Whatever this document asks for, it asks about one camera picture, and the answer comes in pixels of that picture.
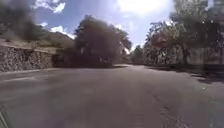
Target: stone wall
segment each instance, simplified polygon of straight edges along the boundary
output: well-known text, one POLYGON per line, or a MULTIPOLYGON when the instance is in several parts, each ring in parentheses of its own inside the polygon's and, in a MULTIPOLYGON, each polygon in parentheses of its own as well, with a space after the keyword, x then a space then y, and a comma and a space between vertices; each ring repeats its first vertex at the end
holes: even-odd
POLYGON ((52 68, 55 54, 0 45, 0 72, 52 68))

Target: cloud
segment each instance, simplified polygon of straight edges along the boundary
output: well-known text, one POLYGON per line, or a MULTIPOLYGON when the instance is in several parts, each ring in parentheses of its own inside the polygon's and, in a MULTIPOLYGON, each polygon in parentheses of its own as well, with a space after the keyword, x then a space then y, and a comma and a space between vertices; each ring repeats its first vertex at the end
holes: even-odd
POLYGON ((67 28, 63 28, 62 26, 51 28, 51 32, 60 32, 62 34, 69 36, 72 39, 75 39, 75 35, 68 33, 67 28))
POLYGON ((42 26, 42 27, 46 27, 46 26, 48 26, 48 23, 47 22, 42 22, 39 25, 42 26))
POLYGON ((54 13, 61 13, 65 8, 65 3, 59 2, 60 0, 36 0, 33 8, 45 8, 52 10, 54 13))
POLYGON ((57 4, 60 0, 53 0, 53 3, 57 4))
POLYGON ((61 13, 65 8, 65 3, 60 3, 57 7, 54 8, 54 13, 61 13))
POLYGON ((124 29, 124 27, 121 24, 117 24, 117 25, 115 25, 115 27, 118 29, 124 29))

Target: sunlight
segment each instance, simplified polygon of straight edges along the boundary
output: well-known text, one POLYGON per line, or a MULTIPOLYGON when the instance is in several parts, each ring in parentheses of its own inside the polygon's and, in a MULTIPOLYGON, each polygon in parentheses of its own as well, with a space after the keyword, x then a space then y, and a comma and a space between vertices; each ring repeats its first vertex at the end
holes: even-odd
POLYGON ((145 15, 163 9, 170 0, 117 0, 122 12, 145 15))

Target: blue sky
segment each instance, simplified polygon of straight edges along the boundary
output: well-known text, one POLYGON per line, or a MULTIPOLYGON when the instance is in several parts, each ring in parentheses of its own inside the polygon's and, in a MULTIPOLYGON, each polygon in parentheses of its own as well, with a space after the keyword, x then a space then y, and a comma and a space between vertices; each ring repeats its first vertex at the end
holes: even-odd
POLYGON ((134 45, 144 44, 151 22, 169 20, 172 0, 31 0, 35 22, 72 37, 86 14, 129 33, 134 45))

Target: asphalt road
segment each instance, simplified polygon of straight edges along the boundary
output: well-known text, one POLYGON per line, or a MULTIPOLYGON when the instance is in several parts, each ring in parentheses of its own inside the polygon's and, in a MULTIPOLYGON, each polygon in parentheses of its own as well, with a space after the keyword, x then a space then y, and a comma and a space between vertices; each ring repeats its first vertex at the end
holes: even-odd
POLYGON ((224 128, 222 80, 143 66, 0 74, 0 103, 12 128, 224 128))

